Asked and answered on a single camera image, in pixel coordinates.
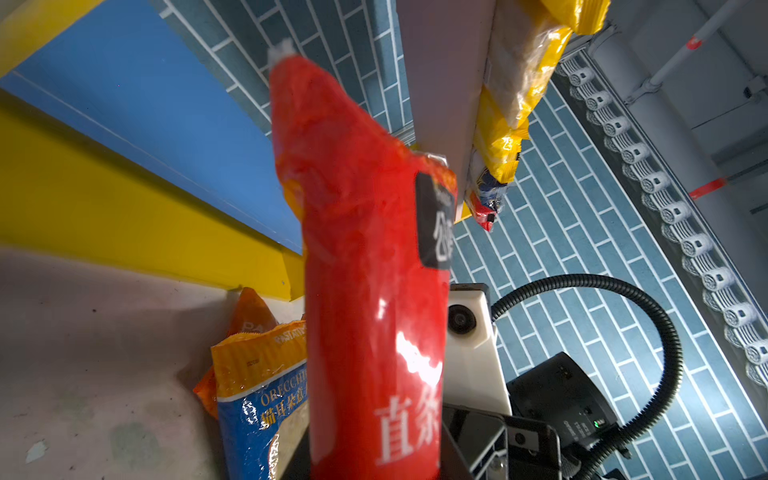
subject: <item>black label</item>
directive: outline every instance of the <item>black label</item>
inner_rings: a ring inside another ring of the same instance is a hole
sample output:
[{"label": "black label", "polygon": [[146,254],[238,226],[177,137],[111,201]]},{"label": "black label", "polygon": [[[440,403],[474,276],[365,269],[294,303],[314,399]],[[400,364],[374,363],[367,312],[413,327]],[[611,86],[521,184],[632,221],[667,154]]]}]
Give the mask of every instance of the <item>black label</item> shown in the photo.
[{"label": "black label", "polygon": [[438,270],[451,268],[453,253],[454,198],[428,174],[416,175],[416,226],[422,265]]}]

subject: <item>red marking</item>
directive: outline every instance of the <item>red marking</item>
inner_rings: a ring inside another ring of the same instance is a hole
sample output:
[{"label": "red marking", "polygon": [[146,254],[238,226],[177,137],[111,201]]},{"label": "red marking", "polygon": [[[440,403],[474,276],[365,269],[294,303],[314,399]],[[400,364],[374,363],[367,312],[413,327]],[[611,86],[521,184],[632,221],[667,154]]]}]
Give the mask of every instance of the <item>red marking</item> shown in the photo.
[{"label": "red marking", "polygon": [[728,180],[726,180],[725,178],[718,178],[717,180],[713,180],[706,185],[698,187],[696,190],[690,192],[688,195],[690,195],[691,200],[698,200],[706,194],[711,194],[715,190],[725,187],[727,184],[728,184]]},{"label": "red marking", "polygon": [[688,41],[688,43],[685,44],[685,46],[688,48],[688,50],[696,50],[701,46],[702,43],[703,42],[701,40],[699,40],[694,36],[690,38],[690,40]]}]

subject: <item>cable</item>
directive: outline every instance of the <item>cable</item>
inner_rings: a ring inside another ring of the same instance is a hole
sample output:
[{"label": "cable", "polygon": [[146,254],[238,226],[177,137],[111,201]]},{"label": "cable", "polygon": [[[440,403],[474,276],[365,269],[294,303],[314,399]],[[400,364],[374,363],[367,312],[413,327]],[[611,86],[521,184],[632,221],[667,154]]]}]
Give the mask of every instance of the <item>cable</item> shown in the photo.
[{"label": "cable", "polygon": [[581,469],[573,479],[588,480],[614,450],[640,438],[670,408],[683,381],[683,347],[680,345],[680,337],[677,336],[672,320],[653,297],[635,285],[610,276],[575,273],[536,280],[507,293],[494,303],[491,307],[491,318],[497,320],[507,310],[532,296],[570,287],[599,288],[632,300],[654,322],[664,351],[664,370],[661,373],[661,381],[645,407],[626,425],[607,432],[605,437],[589,449],[587,456],[581,461]]}]

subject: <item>blue panel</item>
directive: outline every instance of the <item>blue panel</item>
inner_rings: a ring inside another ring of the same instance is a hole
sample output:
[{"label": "blue panel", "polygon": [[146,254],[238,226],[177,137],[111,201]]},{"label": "blue panel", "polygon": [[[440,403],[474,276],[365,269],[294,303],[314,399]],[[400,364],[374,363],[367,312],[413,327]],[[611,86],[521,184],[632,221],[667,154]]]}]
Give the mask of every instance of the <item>blue panel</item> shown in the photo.
[{"label": "blue panel", "polygon": [[240,2],[230,2],[229,0],[210,0],[210,3],[230,29],[237,32],[237,39],[253,63],[258,68],[266,67],[266,50],[269,45],[266,44],[266,40],[259,33],[243,5]]},{"label": "blue panel", "polygon": [[496,246],[496,250],[500,257],[512,253],[512,245],[509,243],[509,240],[507,240],[507,236],[501,225],[495,225],[491,229],[491,241]]},{"label": "blue panel", "polygon": [[587,234],[593,242],[601,242],[608,238],[603,226],[600,225],[598,216],[589,206],[587,199],[584,197],[581,189],[576,184],[576,180],[571,176],[571,172],[568,171],[564,164],[557,164],[552,167],[552,172],[560,182],[560,186],[565,193],[565,196],[571,201],[576,216],[581,220],[581,224],[587,229]]},{"label": "blue panel", "polygon": [[397,83],[397,67],[395,53],[392,50],[392,36],[388,33],[373,42],[376,57],[379,59],[379,69],[382,72],[382,85],[387,88]]},{"label": "blue panel", "polygon": [[549,136],[541,128],[540,124],[533,124],[528,127],[528,133],[531,135],[531,140],[536,145],[536,148],[541,153],[541,157],[547,165],[552,165],[554,162],[560,160],[560,154],[555,150]]},{"label": "blue panel", "polygon": [[176,0],[174,6],[209,47],[229,36],[203,0]]},{"label": "blue panel", "polygon": [[336,4],[327,0],[314,2],[317,21],[328,43],[328,49],[334,60],[338,60],[349,53],[349,45],[346,43],[341,19],[336,11]]},{"label": "blue panel", "polygon": [[627,264],[621,259],[612,242],[604,243],[598,247],[600,255],[603,257],[605,266],[608,268],[608,274],[620,278],[625,282],[634,285],[634,278],[629,273]]},{"label": "blue panel", "polygon": [[648,229],[645,227],[638,228],[632,234],[637,239],[637,244],[640,245],[640,249],[643,250],[645,257],[650,262],[650,266],[656,271],[659,278],[667,278],[671,275],[672,269],[669,266],[669,262],[667,262],[664,254],[661,253],[661,249],[648,232]]},{"label": "blue panel", "polygon": [[362,96],[362,89],[360,88],[360,80],[355,73],[355,62],[351,57],[347,57],[340,61],[336,65],[336,69],[339,71],[341,77],[341,83],[344,85],[346,94],[349,95],[356,103],[363,103],[366,98]]},{"label": "blue panel", "polygon": [[525,198],[523,197],[523,194],[520,191],[520,183],[514,182],[512,185],[509,186],[507,189],[507,197],[506,197],[506,203],[509,205],[510,208],[518,209],[522,207],[523,205],[527,205],[528,202],[525,201]]},{"label": "blue panel", "polygon": [[275,0],[246,0],[246,2],[256,17],[260,17],[275,8]]},{"label": "blue panel", "polygon": [[488,269],[488,273],[491,274],[493,282],[496,286],[506,285],[509,283],[509,277],[504,271],[504,265],[502,261],[496,256],[496,252],[493,250],[491,241],[488,238],[488,233],[483,230],[477,222],[469,223],[469,233],[472,235],[472,239],[477,245],[483,260],[485,260],[485,267]]},{"label": "blue panel", "polygon": [[379,76],[376,74],[367,77],[362,81],[362,85],[366,88],[366,96],[368,97],[368,105],[371,107],[371,115],[377,115],[384,111],[384,97],[382,96],[382,89],[379,86]]},{"label": "blue panel", "polygon": [[627,382],[630,392],[634,397],[634,401],[638,405],[645,405],[650,399],[650,390],[645,384],[643,376],[640,374],[640,370],[634,363],[627,363],[619,367],[621,375]]},{"label": "blue panel", "polygon": [[562,223],[563,227],[568,228],[576,223],[574,211],[571,210],[571,206],[565,201],[563,194],[557,192],[550,195],[549,203],[552,205],[552,210],[554,210],[554,214],[560,219],[560,223]]},{"label": "blue panel", "polygon": [[628,261],[639,257],[640,251],[634,244],[629,230],[621,222],[616,212],[611,210],[600,215],[600,217],[603,219],[603,223],[608,228],[608,232],[613,237],[615,244],[619,247],[619,251],[624,255],[624,259]]},{"label": "blue panel", "polygon": [[339,7],[341,7],[341,12],[344,15],[350,13],[360,5],[362,5],[362,0],[339,0]]},{"label": "blue panel", "polygon": [[288,25],[286,25],[286,21],[283,20],[283,16],[279,12],[262,20],[261,28],[264,29],[264,33],[266,33],[272,45],[279,44],[285,38],[293,40],[290,30],[288,30]]},{"label": "blue panel", "polygon": [[525,238],[525,235],[523,234],[518,221],[509,210],[502,210],[499,213],[499,216],[504,223],[504,228],[507,230],[509,240],[511,240],[512,245],[515,246],[515,250],[518,253],[518,258],[523,263],[525,270],[527,272],[535,272],[536,270],[539,270],[541,268],[541,264],[536,259],[536,256],[533,253],[533,249],[531,248],[531,244],[528,242],[528,239]]},{"label": "blue panel", "polygon": [[581,339],[585,342],[598,338],[598,333],[594,330],[594,326],[587,314],[587,310],[581,305],[581,301],[574,289],[565,290],[560,293],[560,298],[563,300],[565,309],[568,311],[568,315],[573,320],[576,330],[581,334]]},{"label": "blue panel", "polygon": [[547,232],[549,240],[552,242],[554,249],[557,250],[558,255],[560,257],[572,255],[574,252],[573,248],[571,248],[558,220],[554,217],[552,209],[541,195],[541,191],[536,187],[536,183],[532,180],[527,180],[521,183],[521,187],[528,197],[528,201],[531,202],[531,208],[536,212],[541,226]]},{"label": "blue panel", "polygon": [[400,74],[400,93],[403,98],[411,98],[411,94],[408,91],[408,81],[406,80],[406,61],[400,58],[397,61],[398,73]]},{"label": "blue panel", "polygon": [[[630,398],[623,398],[621,400],[617,400],[614,402],[616,405],[616,413],[619,414],[619,419],[621,419],[621,423],[627,423],[632,418],[637,415],[637,407],[634,406],[634,402]],[[647,437],[648,434],[644,434],[641,438]]]},{"label": "blue panel", "polygon": [[561,110],[556,111],[555,114],[560,118],[560,121],[563,123],[565,130],[571,134],[571,138],[574,139],[574,143],[579,148],[579,150],[591,145],[589,138],[587,138],[587,135],[584,134],[584,131],[581,129],[581,125],[578,124],[574,118],[574,115],[571,113],[571,110],[568,108],[562,108]]},{"label": "blue panel", "polygon": [[624,339],[621,338],[621,334],[611,318],[611,314],[605,308],[593,310],[592,319],[605,341],[605,346],[608,347],[608,350],[611,352],[611,355],[616,362],[623,362],[624,360],[632,358],[629,350],[627,350],[627,347],[624,345]]},{"label": "blue panel", "polygon": [[688,454],[691,465],[696,473],[699,474],[699,478],[718,478],[710,456],[707,455],[707,451],[701,445],[696,432],[693,429],[682,429],[676,433],[680,443],[683,444],[683,449]]},{"label": "blue panel", "polygon": [[283,10],[286,12],[288,21],[293,25],[293,31],[299,41],[305,41],[317,33],[317,27],[306,0],[283,0],[282,3]]},{"label": "blue panel", "polygon": [[389,126],[391,131],[400,130],[403,126],[402,111],[400,110],[400,93],[397,87],[392,87],[384,92],[384,101],[386,102],[387,113],[389,113]]},{"label": "blue panel", "polygon": [[673,278],[664,282],[664,287],[670,294],[670,298],[674,302],[677,312],[683,318],[683,322],[690,330],[691,335],[696,335],[699,332],[703,332],[707,328],[705,327],[698,310],[690,301],[683,286],[680,285],[680,281],[677,278]]},{"label": "blue panel", "polygon": [[685,455],[683,455],[683,451],[677,445],[677,440],[675,440],[670,426],[664,420],[654,425],[653,433],[656,442],[659,444],[661,454],[667,459],[668,464],[674,465],[685,462]]},{"label": "blue panel", "polygon": [[528,308],[528,315],[533,320],[536,332],[541,338],[541,342],[544,343],[544,347],[547,349],[549,356],[554,356],[559,352],[562,352],[563,345],[560,343],[557,333],[554,332],[554,327],[547,318],[547,313],[544,311],[544,307],[541,304],[536,303]]},{"label": "blue panel", "polygon": [[707,402],[707,406],[710,407],[712,413],[717,414],[725,412],[730,408],[728,402],[725,401],[725,397],[720,393],[720,389],[717,388],[715,379],[712,377],[709,370],[702,370],[691,376],[694,378],[696,386],[699,387],[699,391],[701,392],[701,395],[703,395],[704,401]]},{"label": "blue panel", "polygon": [[619,185],[618,180],[614,177],[611,169],[606,165],[605,160],[603,160],[594,148],[588,148],[581,153],[592,168],[595,177],[600,181],[600,185],[602,185],[608,193],[608,197],[614,201],[614,205],[616,205],[616,208],[619,210],[621,217],[624,218],[624,221],[627,222],[627,226],[632,228],[640,225],[640,216],[637,215],[637,211],[630,203],[624,189]]},{"label": "blue panel", "polygon": [[[738,412],[739,418],[744,424],[744,428],[746,429],[747,434],[750,436],[750,438],[765,435],[766,431],[762,422],[755,415],[755,412],[750,405],[750,401],[744,395],[741,384],[739,384],[739,381],[733,375],[733,372],[725,358],[723,358],[723,355],[717,349],[712,336],[702,335],[696,339],[696,342],[699,344],[703,354],[707,356],[707,360],[709,361],[712,373],[720,382],[723,390],[727,393],[728,399],[733,405],[733,409]],[[686,365],[688,360],[688,351],[684,350]]]},{"label": "blue panel", "polygon": [[523,270],[523,267],[520,264],[520,260],[518,259],[517,255],[512,255],[510,257],[505,258],[504,265],[507,267],[507,272],[509,272],[509,276],[511,277],[511,280],[512,280],[512,285],[515,288],[518,288],[528,283],[528,276],[525,275],[525,271]]},{"label": "blue panel", "polygon": [[349,41],[352,43],[352,51],[355,52],[360,74],[365,75],[374,71],[376,63],[373,61],[373,50],[368,36],[366,17],[362,11],[346,19],[346,30],[349,33]]},{"label": "blue panel", "polygon": [[181,23],[181,20],[179,20],[176,15],[168,15],[165,18],[165,22],[168,24],[171,30],[175,31],[176,34],[181,37],[181,40],[184,42],[187,48],[189,48],[192,53],[195,54],[197,60],[205,65],[205,68],[207,68],[208,71],[214,77],[216,77],[218,81],[221,82],[224,88],[228,88],[233,84],[232,78],[230,78],[224,69],[219,66],[218,63],[216,63],[214,58],[208,54],[208,51],[205,49],[205,47],[197,41],[197,39],[190,33],[189,30],[187,30],[187,27]]},{"label": "blue panel", "polygon": [[658,382],[661,379],[661,367],[657,362],[656,356],[645,341],[642,331],[637,327],[625,330],[624,338],[627,340],[627,344],[634,354],[638,366],[643,371],[643,374],[645,374],[648,383]]},{"label": "blue panel", "polygon": [[549,319],[553,323],[561,322],[568,318],[568,313],[560,304],[558,295],[555,292],[542,293],[538,298],[544,303],[544,308],[547,310]]},{"label": "blue panel", "polygon": [[387,0],[366,0],[368,19],[371,21],[371,31],[374,37],[389,30],[389,11]]},{"label": "blue panel", "polygon": [[548,87],[544,96],[547,98],[547,101],[552,106],[552,108],[557,108],[564,105],[564,102],[562,98],[560,98],[560,94],[558,93],[558,89],[555,88],[554,86]]},{"label": "blue panel", "polygon": [[464,237],[460,240],[457,240],[456,243],[458,244],[458,248],[461,249],[462,253],[464,254],[464,260],[467,262],[467,267],[469,268],[470,272],[482,266],[482,261],[480,260],[477,250],[475,250],[475,246],[472,245],[472,240],[470,240],[469,237]]},{"label": "blue panel", "polygon": [[523,345],[525,345],[525,349],[528,351],[528,355],[531,357],[534,365],[538,365],[548,358],[544,349],[541,348],[541,342],[538,341],[536,336],[529,336],[527,339],[524,339]]},{"label": "blue panel", "polygon": [[578,339],[578,335],[576,335],[574,326],[570,322],[566,322],[556,326],[555,328],[560,333],[560,338],[563,339],[563,347],[565,348],[565,352],[571,356],[571,358],[581,367],[582,370],[584,370],[585,373],[587,373],[587,375],[596,372],[597,370],[595,370],[594,365],[592,365],[592,361],[589,360],[587,350],[584,349],[584,345],[581,344],[581,341]]},{"label": "blue panel", "polygon": [[320,37],[307,43],[303,48],[304,54],[309,60],[317,63],[334,78],[336,77],[336,73],[333,71],[333,65],[331,64],[331,59],[328,56],[328,51],[326,50],[326,46],[323,45],[323,40]]},{"label": "blue panel", "polygon": [[515,325],[520,337],[535,333],[533,323],[522,306],[515,306],[509,310],[509,316],[512,318],[512,324]]},{"label": "blue panel", "polygon": [[502,372],[504,373],[504,381],[509,382],[513,380],[517,374],[515,373],[515,367],[512,366],[512,362],[509,359],[506,351],[503,348],[498,349],[498,359],[502,363]]},{"label": "blue panel", "polygon": [[672,303],[667,298],[667,294],[661,289],[661,285],[650,270],[645,259],[630,263],[630,268],[640,283],[639,287],[651,295],[665,310],[672,308]]},{"label": "blue panel", "polygon": [[667,466],[653,442],[641,443],[637,449],[640,450],[645,465],[648,465],[648,470],[650,470],[654,480],[672,480],[672,474],[667,470]]},{"label": "blue panel", "polygon": [[717,469],[720,470],[720,474],[723,478],[743,478],[739,466],[736,465],[736,461],[733,460],[733,456],[730,452],[712,455],[712,459],[715,461]]},{"label": "blue panel", "polygon": [[616,370],[616,366],[611,361],[610,356],[608,356],[608,352],[605,350],[603,344],[600,342],[593,343],[587,347],[587,350],[592,356],[594,365],[598,368],[600,377],[603,379],[603,382],[608,389],[608,396],[615,399],[616,397],[627,393],[627,389],[621,381],[619,372]]},{"label": "blue panel", "polygon": [[409,124],[413,121],[413,112],[411,112],[411,101],[406,100],[402,103],[402,117]]},{"label": "blue panel", "polygon": [[523,230],[528,234],[528,238],[531,242],[541,240],[544,238],[544,232],[541,227],[538,226],[536,217],[533,216],[533,211],[530,208],[523,208],[516,212],[520,224],[523,226]]},{"label": "blue panel", "polygon": [[547,275],[554,276],[565,273],[562,265],[560,265],[560,262],[558,261],[558,256],[555,255],[549,242],[537,243],[535,249],[538,253],[538,257],[541,258],[541,261],[544,264],[544,269],[546,270]]},{"label": "blue panel", "polygon": [[571,168],[574,173],[574,177],[582,178],[589,175],[590,171],[587,164],[584,163],[584,159],[576,150],[576,147],[571,142],[571,139],[567,135],[562,135],[555,138],[554,144],[560,149],[560,155],[565,160],[565,163]]},{"label": "blue panel", "polygon": [[531,360],[523,349],[523,345],[520,342],[520,337],[515,333],[515,329],[512,328],[511,321],[507,319],[499,319],[496,322],[498,326],[498,333],[504,340],[504,344],[507,346],[509,356],[512,358],[512,363],[516,369],[521,369],[531,365]]},{"label": "blue panel", "polygon": [[464,265],[461,256],[456,251],[454,251],[453,258],[451,259],[451,270],[453,270],[453,276],[456,277],[456,283],[472,283],[472,278],[469,276],[467,267]]},{"label": "blue panel", "polygon": [[230,43],[219,50],[217,55],[221,63],[240,81],[243,88],[259,105],[264,105],[270,101],[270,88],[250,66],[237,45]]},{"label": "blue panel", "polygon": [[723,448],[725,442],[723,442],[723,439],[720,437],[720,433],[715,427],[714,420],[710,417],[709,413],[707,413],[707,409],[701,402],[696,390],[694,390],[694,386],[690,382],[688,375],[683,376],[683,384],[680,386],[678,396],[686,406],[688,415],[701,434],[701,438],[704,440],[707,449],[713,451]]},{"label": "blue panel", "polygon": [[674,473],[674,477],[677,480],[697,480],[694,471],[690,469],[689,465],[672,468],[672,473]]},{"label": "blue panel", "polygon": [[522,160],[533,176],[536,177],[536,181],[542,192],[549,194],[558,189],[558,185],[550,175],[549,169],[544,165],[544,161],[536,150],[531,150],[527,154],[522,155]]},{"label": "blue panel", "polygon": [[149,3],[107,0],[15,72],[5,90],[301,251],[270,141]]},{"label": "blue panel", "polygon": [[558,118],[555,117],[554,112],[549,109],[546,102],[540,102],[534,110],[538,120],[544,124],[544,128],[547,129],[547,133],[550,136],[559,134],[563,131],[563,127],[560,125]]},{"label": "blue panel", "polygon": [[581,262],[584,264],[584,268],[588,273],[603,273],[605,266],[602,260],[598,257],[598,253],[595,251],[589,238],[584,233],[584,229],[580,226],[576,226],[568,230],[568,236],[571,238],[578,255],[581,258]]},{"label": "blue panel", "polygon": [[272,131],[272,124],[262,114],[256,105],[243,93],[239,88],[235,88],[230,92],[230,96],[237,102],[240,108],[253,120],[254,124],[264,133],[267,134]]}]

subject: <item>white pipe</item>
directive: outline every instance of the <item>white pipe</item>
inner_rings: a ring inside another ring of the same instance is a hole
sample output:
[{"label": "white pipe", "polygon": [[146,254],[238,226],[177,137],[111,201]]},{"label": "white pipe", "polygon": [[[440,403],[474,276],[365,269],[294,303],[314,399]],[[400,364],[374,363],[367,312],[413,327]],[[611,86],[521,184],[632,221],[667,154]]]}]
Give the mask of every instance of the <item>white pipe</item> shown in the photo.
[{"label": "white pipe", "polygon": [[661,87],[661,83],[669,74],[677,68],[678,65],[683,63],[686,58],[690,57],[694,51],[714,34],[717,29],[724,24],[731,15],[736,13],[741,7],[746,5],[750,0],[728,0],[720,7],[720,10],[715,12],[712,17],[704,22],[696,33],[691,36],[690,40],[685,45],[672,55],[672,58],[667,60],[667,63],[661,66],[659,70],[650,78],[646,78],[642,85],[633,91],[625,100],[624,103],[629,105],[633,104],[638,98],[646,93],[653,93],[658,91]]}]

